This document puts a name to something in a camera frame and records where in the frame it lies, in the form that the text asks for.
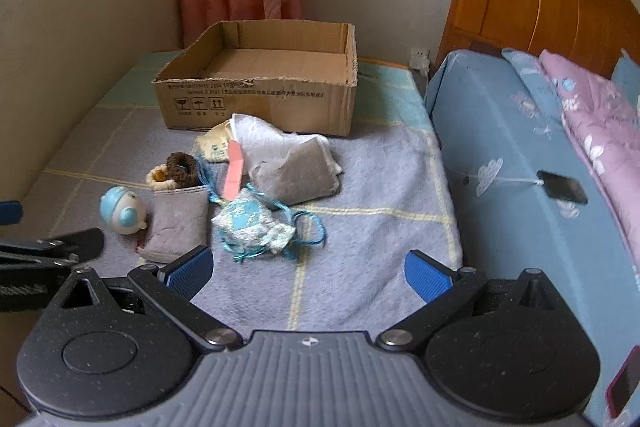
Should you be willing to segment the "blue floral bedsheet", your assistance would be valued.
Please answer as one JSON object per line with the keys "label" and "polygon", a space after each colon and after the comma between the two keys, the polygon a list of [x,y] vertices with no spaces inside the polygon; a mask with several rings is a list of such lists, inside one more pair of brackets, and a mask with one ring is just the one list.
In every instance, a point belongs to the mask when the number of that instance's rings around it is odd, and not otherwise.
{"label": "blue floral bedsheet", "polygon": [[[461,243],[471,265],[510,279],[541,269],[596,346],[588,405],[600,426],[639,421],[639,385],[618,418],[606,389],[639,346],[639,272],[602,185],[567,132],[556,83],[536,56],[449,53],[427,88]],[[544,170],[582,184],[587,205],[550,198]]]}

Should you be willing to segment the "cardboard box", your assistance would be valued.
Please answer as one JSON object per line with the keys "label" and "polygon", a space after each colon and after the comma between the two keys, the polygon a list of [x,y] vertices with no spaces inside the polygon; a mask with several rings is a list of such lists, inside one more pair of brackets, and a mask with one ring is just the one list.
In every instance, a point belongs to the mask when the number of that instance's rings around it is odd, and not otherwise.
{"label": "cardboard box", "polygon": [[286,132],[349,135],[358,87],[355,28],[314,20],[224,20],[153,79],[169,129],[208,130],[234,114]]}

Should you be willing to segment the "blue white string sachet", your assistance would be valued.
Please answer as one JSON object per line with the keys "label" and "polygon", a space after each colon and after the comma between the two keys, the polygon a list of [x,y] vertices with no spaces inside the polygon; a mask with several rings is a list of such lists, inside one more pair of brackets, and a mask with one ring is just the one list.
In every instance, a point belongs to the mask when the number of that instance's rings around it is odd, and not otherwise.
{"label": "blue white string sachet", "polygon": [[250,183],[234,199],[224,199],[204,158],[196,158],[196,172],[208,188],[209,202],[219,207],[212,218],[214,229],[235,262],[265,255],[296,259],[299,248],[326,243],[326,227],[314,213],[294,211]]}

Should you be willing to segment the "white wall charger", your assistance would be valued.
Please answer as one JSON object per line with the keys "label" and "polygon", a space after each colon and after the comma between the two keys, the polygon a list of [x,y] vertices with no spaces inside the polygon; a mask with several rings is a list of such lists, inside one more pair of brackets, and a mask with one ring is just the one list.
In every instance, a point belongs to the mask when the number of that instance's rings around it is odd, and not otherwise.
{"label": "white wall charger", "polygon": [[428,49],[412,48],[409,55],[409,68],[423,77],[430,75],[430,53],[431,51]]}

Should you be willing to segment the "pink nail file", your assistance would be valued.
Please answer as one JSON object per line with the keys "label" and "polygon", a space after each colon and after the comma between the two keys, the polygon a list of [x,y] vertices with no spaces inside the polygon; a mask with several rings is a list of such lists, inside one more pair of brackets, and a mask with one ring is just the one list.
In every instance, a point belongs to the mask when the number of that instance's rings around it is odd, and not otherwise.
{"label": "pink nail file", "polygon": [[222,198],[231,202],[241,191],[244,170],[243,153],[238,142],[231,140],[228,143],[228,157],[228,170],[224,178]]}

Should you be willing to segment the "blue pillow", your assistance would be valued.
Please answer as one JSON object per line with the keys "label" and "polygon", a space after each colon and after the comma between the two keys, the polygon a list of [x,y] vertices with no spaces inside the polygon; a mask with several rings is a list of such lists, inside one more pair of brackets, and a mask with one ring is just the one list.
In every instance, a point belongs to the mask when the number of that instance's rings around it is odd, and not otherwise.
{"label": "blue pillow", "polygon": [[626,96],[631,107],[640,114],[640,66],[636,64],[626,50],[618,59],[611,80]]}

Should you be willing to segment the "black smartphone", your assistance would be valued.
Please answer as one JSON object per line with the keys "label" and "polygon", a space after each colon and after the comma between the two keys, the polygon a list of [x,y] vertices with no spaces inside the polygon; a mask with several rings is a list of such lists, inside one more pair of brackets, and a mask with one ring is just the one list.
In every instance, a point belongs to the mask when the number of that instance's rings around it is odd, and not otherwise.
{"label": "black smartphone", "polygon": [[538,170],[537,176],[550,198],[578,205],[588,204],[588,196],[578,180],[544,170]]}

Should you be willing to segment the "blue white doll head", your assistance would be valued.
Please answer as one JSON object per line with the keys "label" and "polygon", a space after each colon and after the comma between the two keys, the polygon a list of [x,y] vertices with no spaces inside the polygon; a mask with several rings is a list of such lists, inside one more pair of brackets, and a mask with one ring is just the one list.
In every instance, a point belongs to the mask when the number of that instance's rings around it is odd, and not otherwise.
{"label": "blue white doll head", "polygon": [[124,186],[113,186],[101,196],[99,212],[103,222],[120,235],[136,234],[148,226],[145,202]]}

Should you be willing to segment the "cream printed cloth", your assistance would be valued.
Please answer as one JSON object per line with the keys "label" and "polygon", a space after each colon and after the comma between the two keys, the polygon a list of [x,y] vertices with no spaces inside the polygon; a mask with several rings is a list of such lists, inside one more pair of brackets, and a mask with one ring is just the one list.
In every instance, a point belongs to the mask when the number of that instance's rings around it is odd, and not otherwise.
{"label": "cream printed cloth", "polygon": [[194,141],[194,155],[208,162],[227,162],[229,143],[233,140],[230,120],[217,124]]}

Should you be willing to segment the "brown knitted scrunchie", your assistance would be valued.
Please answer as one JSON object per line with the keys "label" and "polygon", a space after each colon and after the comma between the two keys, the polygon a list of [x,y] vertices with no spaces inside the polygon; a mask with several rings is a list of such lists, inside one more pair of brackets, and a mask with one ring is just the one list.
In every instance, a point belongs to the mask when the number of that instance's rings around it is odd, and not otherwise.
{"label": "brown knitted scrunchie", "polygon": [[189,188],[201,184],[198,162],[190,154],[175,152],[166,159],[166,173],[178,188]]}

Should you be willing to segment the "pink floral quilt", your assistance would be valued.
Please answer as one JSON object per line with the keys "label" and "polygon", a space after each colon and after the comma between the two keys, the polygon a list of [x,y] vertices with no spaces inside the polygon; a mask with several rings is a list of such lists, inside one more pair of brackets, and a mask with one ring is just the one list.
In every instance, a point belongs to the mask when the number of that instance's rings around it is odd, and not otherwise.
{"label": "pink floral quilt", "polygon": [[608,195],[634,259],[639,258],[639,119],[616,84],[544,50],[564,122]]}

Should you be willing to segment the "wooden headboard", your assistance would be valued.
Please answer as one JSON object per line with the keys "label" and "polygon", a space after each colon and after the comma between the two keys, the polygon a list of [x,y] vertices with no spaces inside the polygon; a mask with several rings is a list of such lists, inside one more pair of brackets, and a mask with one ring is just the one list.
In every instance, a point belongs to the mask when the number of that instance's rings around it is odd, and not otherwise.
{"label": "wooden headboard", "polygon": [[639,12],[631,0],[451,0],[437,64],[503,48],[548,50],[608,77],[623,53],[639,57]]}

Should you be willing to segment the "grey pouch large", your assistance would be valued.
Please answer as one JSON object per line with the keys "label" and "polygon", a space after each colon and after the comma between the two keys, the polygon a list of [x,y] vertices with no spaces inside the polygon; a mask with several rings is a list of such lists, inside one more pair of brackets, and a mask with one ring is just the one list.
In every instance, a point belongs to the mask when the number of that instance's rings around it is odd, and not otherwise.
{"label": "grey pouch large", "polygon": [[258,192],[288,206],[332,196],[340,188],[333,157],[317,138],[294,145],[283,158],[261,161],[248,176]]}

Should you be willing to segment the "white towel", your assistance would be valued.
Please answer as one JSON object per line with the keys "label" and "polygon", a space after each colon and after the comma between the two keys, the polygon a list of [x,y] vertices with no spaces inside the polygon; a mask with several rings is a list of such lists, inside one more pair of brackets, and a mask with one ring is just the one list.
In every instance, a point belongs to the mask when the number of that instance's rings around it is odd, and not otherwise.
{"label": "white towel", "polygon": [[292,147],[317,140],[335,174],[343,172],[334,160],[330,142],[321,134],[286,133],[269,122],[245,114],[233,114],[230,118],[232,139],[240,144],[244,158],[244,173],[249,174],[264,161],[284,159]]}

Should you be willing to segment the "grey checked blanket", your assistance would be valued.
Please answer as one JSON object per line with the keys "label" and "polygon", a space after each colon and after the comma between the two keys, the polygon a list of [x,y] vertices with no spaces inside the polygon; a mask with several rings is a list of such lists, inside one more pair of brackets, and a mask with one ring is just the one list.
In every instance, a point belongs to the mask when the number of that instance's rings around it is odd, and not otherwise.
{"label": "grey checked blanket", "polygon": [[[194,134],[163,122],[151,82],[171,54],[150,53],[72,131],[24,198],[6,239],[30,241],[97,227],[100,197],[132,188]],[[255,329],[366,331],[376,335],[416,311],[404,259],[419,249],[448,267],[462,260],[451,197],[422,100],[408,70],[363,61],[352,131],[332,139],[340,191],[307,202],[294,259],[236,262],[210,241],[215,271],[194,303],[242,334]]]}

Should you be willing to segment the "pink phone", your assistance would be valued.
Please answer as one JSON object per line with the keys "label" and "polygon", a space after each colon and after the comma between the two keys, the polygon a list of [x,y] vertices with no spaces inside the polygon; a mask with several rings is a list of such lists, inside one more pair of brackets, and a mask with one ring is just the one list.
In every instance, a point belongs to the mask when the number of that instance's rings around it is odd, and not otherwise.
{"label": "pink phone", "polygon": [[640,378],[640,347],[635,345],[629,352],[622,367],[606,389],[608,413],[618,418],[636,391]]}

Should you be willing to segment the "grey pouch small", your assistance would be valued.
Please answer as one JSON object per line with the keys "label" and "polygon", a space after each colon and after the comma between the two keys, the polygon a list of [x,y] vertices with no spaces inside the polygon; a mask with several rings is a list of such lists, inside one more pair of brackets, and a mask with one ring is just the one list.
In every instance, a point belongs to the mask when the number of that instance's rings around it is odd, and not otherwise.
{"label": "grey pouch small", "polygon": [[168,265],[193,248],[208,245],[207,188],[158,191],[152,203],[149,230],[137,247],[141,258]]}

